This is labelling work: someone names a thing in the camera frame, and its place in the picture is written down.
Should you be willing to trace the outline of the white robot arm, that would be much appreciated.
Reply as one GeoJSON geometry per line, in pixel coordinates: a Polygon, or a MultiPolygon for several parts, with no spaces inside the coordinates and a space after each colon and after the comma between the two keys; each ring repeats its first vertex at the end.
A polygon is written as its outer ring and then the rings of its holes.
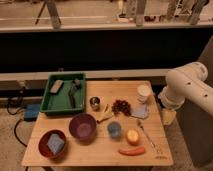
{"type": "Polygon", "coordinates": [[[207,67],[201,62],[171,69],[166,74],[166,86],[158,98],[165,108],[174,110],[188,99],[213,117],[213,87],[205,83],[207,76],[207,67]]]}

